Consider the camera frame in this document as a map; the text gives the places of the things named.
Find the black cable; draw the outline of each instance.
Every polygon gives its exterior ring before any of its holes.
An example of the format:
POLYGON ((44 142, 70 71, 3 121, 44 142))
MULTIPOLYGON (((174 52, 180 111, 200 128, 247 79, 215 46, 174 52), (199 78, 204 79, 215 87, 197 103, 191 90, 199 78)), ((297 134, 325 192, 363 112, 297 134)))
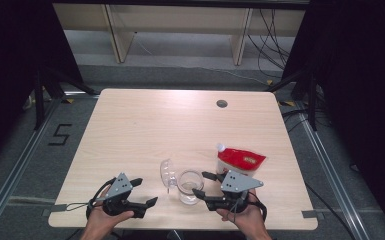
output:
POLYGON ((260 54, 262 54, 264 57, 266 57, 267 60, 269 60, 273 65, 277 66, 278 68, 280 68, 282 70, 284 69, 284 67, 282 65, 280 65, 279 63, 274 61, 269 55, 267 55, 267 53, 265 53, 264 51, 261 51, 260 47, 258 47, 257 44, 255 44, 254 40, 252 40, 250 35, 248 35, 248 38, 249 38, 249 40, 251 40, 252 44, 255 46, 255 48, 257 48, 257 50, 259 51, 260 54))
POLYGON ((267 40, 269 39, 269 35, 267 35, 267 36, 266 36, 266 39, 264 39, 264 40, 263 40, 263 36, 260 35, 260 39, 261 39, 261 41, 263 42, 263 46, 261 47, 261 49, 263 49, 264 46, 266 46, 266 47, 267 47, 268 49, 270 49, 271 51, 277 53, 277 51, 276 51, 275 49, 273 49, 272 47, 270 47, 269 45, 267 45, 267 40))
POLYGON ((297 124, 295 124, 291 129, 288 130, 288 133, 290 133, 292 130, 294 130, 294 128, 296 128, 298 125, 300 125, 301 123, 307 121, 308 118, 304 119, 304 120, 301 120, 299 121, 297 124))
POLYGON ((68 236, 65 240, 70 240, 72 237, 74 237, 78 232, 80 231, 80 229, 77 229, 76 231, 74 231, 70 236, 68 236))
POLYGON ((277 50, 279 52, 279 57, 280 59, 282 60, 283 62, 283 66, 286 65, 286 60, 282 54, 282 51, 280 50, 281 47, 279 46, 279 42, 277 41, 277 34, 276 34, 276 24, 274 24, 274 16, 275 16, 275 13, 276 13, 276 10, 275 9, 272 9, 272 23, 273 23, 273 33, 274 33, 274 39, 273 39, 273 35, 272 36, 272 40, 273 42, 275 43, 276 47, 277 47, 277 50))
POLYGON ((261 49, 257 46, 257 44, 255 44, 254 43, 254 41, 252 40, 252 38, 251 38, 251 36, 249 36, 248 35, 248 38, 249 38, 249 40, 251 40, 251 42, 252 42, 252 44, 255 46, 255 48, 257 48, 257 50, 258 50, 258 58, 257 58, 257 65, 258 65, 258 69, 260 70, 260 72, 262 73, 262 74, 264 74, 265 76, 267 76, 267 77, 273 77, 273 78, 280 78, 280 77, 277 77, 277 76, 272 76, 272 75, 270 75, 270 74, 267 74, 267 73, 265 73, 262 69, 261 69, 261 66, 260 66, 260 57, 261 57, 261 49))
POLYGON ((69 211, 73 211, 73 210, 76 210, 76 209, 78 209, 78 208, 81 208, 81 207, 87 206, 87 204, 88 204, 88 203, 70 203, 70 204, 68 204, 68 205, 67 205, 67 207, 66 207, 65 211, 67 211, 67 212, 69 212, 69 211), (78 206, 78 207, 75 207, 75 208, 71 208, 71 209, 68 209, 68 207, 69 207, 69 206, 71 206, 71 205, 80 205, 80 206, 78 206))
POLYGON ((305 186, 310 189, 310 191, 312 193, 314 193, 314 195, 316 195, 316 197, 318 199, 320 199, 320 201, 323 202, 323 204, 329 209, 329 211, 332 212, 332 214, 339 220, 339 222, 342 224, 342 226, 344 226, 344 228, 347 230, 348 234, 350 235, 351 239, 355 240, 355 237, 354 235, 352 234, 350 228, 347 226, 347 224, 344 222, 344 220, 342 220, 342 218, 330 207, 330 205, 319 195, 317 194, 317 192, 306 182, 305 183, 305 186))
POLYGON ((326 100, 324 99, 324 96, 316 91, 317 100, 321 101, 323 104, 326 104, 326 100))
POLYGON ((324 127, 327 127, 327 128, 332 128, 332 125, 329 123, 328 124, 325 124, 325 123, 322 123, 319 119, 320 118, 326 118, 326 119, 329 119, 328 117, 316 117, 316 122, 324 127))
POLYGON ((283 123, 286 124, 286 122, 292 117, 292 115, 289 115, 288 118, 286 118, 286 120, 283 120, 283 123))
POLYGON ((263 19, 264 25, 266 26, 266 29, 267 29, 267 33, 268 33, 267 37, 270 36, 270 38, 272 39, 273 43, 275 44, 275 46, 277 48, 277 51, 272 49, 272 48, 270 48, 269 46, 267 46, 267 47, 269 49, 271 49, 272 51, 278 53, 280 59, 282 60, 283 65, 285 65, 286 64, 286 60, 285 60, 284 55, 286 55, 286 57, 289 57, 289 52, 284 50, 282 47, 280 47, 279 42, 277 41, 276 25, 274 24, 275 10, 274 9, 272 10, 272 18, 271 18, 272 22, 270 24, 270 27, 268 26, 267 21, 264 18, 264 15, 263 15, 263 12, 261 11, 261 9, 260 9, 260 15, 261 15, 261 18, 263 19))
POLYGON ((292 110, 292 111, 289 111, 289 112, 285 112, 285 113, 282 113, 282 117, 288 117, 288 116, 292 116, 292 115, 295 115, 295 114, 298 114, 298 113, 307 113, 308 109, 300 109, 300 110, 292 110))
POLYGON ((239 204, 239 199, 236 200, 236 203, 229 210, 229 212, 233 212, 233 223, 235 223, 235 221, 236 221, 236 211, 238 209, 238 204, 239 204))
POLYGON ((255 197, 255 199, 257 199, 257 202, 255 203, 252 203, 253 205, 259 207, 261 210, 262 210, 262 217, 263 217, 263 220, 266 221, 266 218, 267 218, 267 208, 266 206, 260 201, 260 199, 257 197, 256 194, 252 193, 252 192, 248 192, 248 194, 251 194, 252 196, 255 197))
POLYGON ((95 207, 94 205, 94 202, 96 201, 96 199, 98 198, 98 195, 108 186, 108 185, 111 185, 114 183, 114 181, 116 180, 117 178, 112 178, 110 180, 108 180, 107 182, 104 183, 104 185, 102 185, 99 190, 95 193, 95 195, 93 196, 93 198, 91 198, 89 200, 89 202, 87 203, 87 209, 86 209, 86 218, 89 218, 89 215, 90 213, 92 212, 92 209, 95 207))
POLYGON ((116 237, 118 240, 121 240, 123 238, 122 236, 118 235, 116 232, 111 232, 111 235, 116 237))

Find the light wood surface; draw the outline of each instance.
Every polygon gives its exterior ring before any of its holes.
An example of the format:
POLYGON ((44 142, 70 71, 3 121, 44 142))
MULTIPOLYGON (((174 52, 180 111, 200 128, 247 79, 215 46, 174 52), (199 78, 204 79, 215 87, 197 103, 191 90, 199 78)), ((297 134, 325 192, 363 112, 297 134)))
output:
MULTIPOLYGON (((177 189, 167 194, 160 163, 171 159, 177 172, 186 168, 215 172, 216 144, 250 150, 268 158, 254 178, 267 206, 268 229, 312 230, 313 210, 279 107, 272 93, 194 90, 106 89, 95 106, 56 204, 87 202, 98 188, 120 172, 132 180, 143 178, 130 201, 144 203, 158 197, 145 218, 118 225, 128 229, 231 230, 208 211, 205 203, 189 206, 177 189), (226 108, 216 102, 225 100, 226 108)), ((221 193, 219 184, 205 180, 208 195, 221 193)), ((85 208, 55 212, 54 227, 84 227, 85 208)))

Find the black strap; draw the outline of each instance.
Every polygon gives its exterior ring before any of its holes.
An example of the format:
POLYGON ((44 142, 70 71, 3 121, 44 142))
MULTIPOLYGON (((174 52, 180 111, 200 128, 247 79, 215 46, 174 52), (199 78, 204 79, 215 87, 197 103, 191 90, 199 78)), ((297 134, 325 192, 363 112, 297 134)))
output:
POLYGON ((267 207, 262 202, 260 202, 260 201, 258 201, 258 202, 248 202, 248 204, 259 207, 261 209, 261 211, 262 211, 263 220, 266 221, 266 218, 267 218, 267 207))
POLYGON ((92 209, 95 207, 93 204, 95 203, 96 198, 98 198, 98 195, 102 192, 102 190, 104 190, 104 188, 106 186, 113 184, 115 179, 116 178, 113 178, 113 179, 108 180, 107 182, 105 182, 104 185, 102 185, 99 188, 99 190, 95 193, 95 196, 93 196, 93 198, 89 200, 89 202, 87 204, 87 208, 86 208, 86 219, 89 219, 89 215, 92 212, 92 209))

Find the person's arm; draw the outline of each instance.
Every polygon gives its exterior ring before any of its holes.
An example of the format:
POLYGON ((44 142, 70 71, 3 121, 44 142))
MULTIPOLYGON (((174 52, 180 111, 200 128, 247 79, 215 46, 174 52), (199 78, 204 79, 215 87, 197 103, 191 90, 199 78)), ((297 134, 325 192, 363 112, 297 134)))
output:
MULTIPOLYGON (((255 189, 249 190, 249 201, 256 202, 257 199, 253 194, 255 189)), ((234 213, 226 209, 217 209, 217 213, 222 216, 222 221, 233 222, 239 230, 250 240, 271 240, 264 224, 263 216, 259 207, 248 205, 248 207, 241 213, 234 213)))
MULTIPOLYGON (((109 188, 105 189, 101 196, 105 196, 105 193, 109 188)), ((106 235, 110 234, 114 227, 131 217, 133 217, 133 211, 123 212, 116 216, 110 216, 102 209, 102 202, 96 203, 92 209, 86 227, 83 230, 81 240, 100 240, 106 235)))

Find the glass cup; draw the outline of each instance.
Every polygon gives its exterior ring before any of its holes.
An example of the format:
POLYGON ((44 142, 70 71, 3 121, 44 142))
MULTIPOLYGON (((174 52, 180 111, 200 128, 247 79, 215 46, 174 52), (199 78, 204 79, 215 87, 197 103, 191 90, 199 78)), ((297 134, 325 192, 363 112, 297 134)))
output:
POLYGON ((193 205, 199 201, 192 189, 202 190, 204 188, 204 178, 201 172, 196 170, 186 170, 179 175, 177 180, 179 198, 185 204, 193 205))

